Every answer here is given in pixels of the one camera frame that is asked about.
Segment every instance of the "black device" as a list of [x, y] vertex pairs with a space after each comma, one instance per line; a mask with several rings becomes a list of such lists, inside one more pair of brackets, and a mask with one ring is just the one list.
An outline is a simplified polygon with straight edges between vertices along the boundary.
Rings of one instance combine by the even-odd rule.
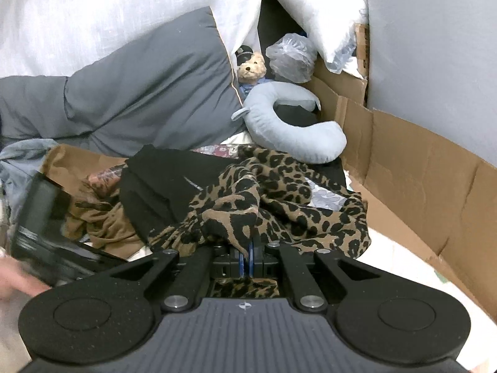
[[82, 279], [126, 261], [61, 233], [71, 197], [60, 185], [36, 174], [19, 214], [8, 252], [50, 286]]
[[[465, 372], [463, 305], [338, 252], [254, 238], [168, 249], [58, 286], [21, 311], [24, 373]], [[282, 297], [209, 297], [213, 279], [277, 279]]]

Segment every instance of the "cardboard box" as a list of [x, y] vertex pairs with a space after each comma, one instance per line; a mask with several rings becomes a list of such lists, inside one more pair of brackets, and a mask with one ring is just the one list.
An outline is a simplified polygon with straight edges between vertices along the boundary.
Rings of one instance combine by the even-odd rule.
[[329, 72], [321, 57], [317, 57], [314, 65], [314, 76], [340, 96], [364, 104], [367, 80], [361, 80], [344, 71], [340, 74]]
[[371, 228], [405, 246], [497, 321], [497, 169], [443, 137], [369, 110], [317, 66], [305, 85], [321, 119], [347, 137], [344, 168], [368, 200]]
[[357, 69], [364, 78], [369, 76], [369, 25], [355, 25], [357, 43]]

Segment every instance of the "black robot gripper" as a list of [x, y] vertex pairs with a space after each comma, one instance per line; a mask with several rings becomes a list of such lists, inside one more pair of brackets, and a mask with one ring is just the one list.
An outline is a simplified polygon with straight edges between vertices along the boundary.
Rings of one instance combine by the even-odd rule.
[[327, 249], [258, 246], [281, 297], [211, 298], [230, 249], [164, 250], [49, 290], [19, 317], [23, 372], [464, 372], [460, 302]]

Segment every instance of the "human hand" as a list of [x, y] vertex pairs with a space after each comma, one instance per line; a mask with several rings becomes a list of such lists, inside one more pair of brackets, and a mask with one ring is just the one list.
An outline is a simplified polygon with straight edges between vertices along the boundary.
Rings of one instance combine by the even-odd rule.
[[9, 298], [14, 290], [34, 297], [48, 289], [50, 286], [26, 273], [18, 260], [0, 257], [0, 299]]

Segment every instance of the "gray wall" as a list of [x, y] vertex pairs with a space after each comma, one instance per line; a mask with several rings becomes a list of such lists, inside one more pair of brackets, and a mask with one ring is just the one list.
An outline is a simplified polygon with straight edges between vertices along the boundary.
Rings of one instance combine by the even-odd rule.
[[497, 0], [369, 0], [368, 105], [497, 166]]

